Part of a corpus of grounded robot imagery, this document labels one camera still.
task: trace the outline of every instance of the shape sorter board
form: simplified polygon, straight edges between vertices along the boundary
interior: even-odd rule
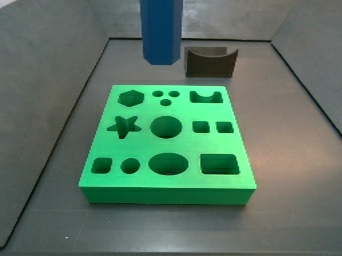
[[[90,203],[245,205],[257,188],[223,86],[114,86],[79,187]]]

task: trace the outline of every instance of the rectangular hole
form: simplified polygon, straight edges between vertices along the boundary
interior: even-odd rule
[[[95,174],[106,174],[111,171],[112,159],[96,158],[92,162],[91,172]]]
[[[232,154],[202,154],[200,169],[203,174],[239,174],[236,157]]]
[[[208,133],[210,132],[208,122],[206,121],[192,122],[192,131],[195,133]]]
[[[234,133],[231,122],[216,122],[216,129],[219,133]]]

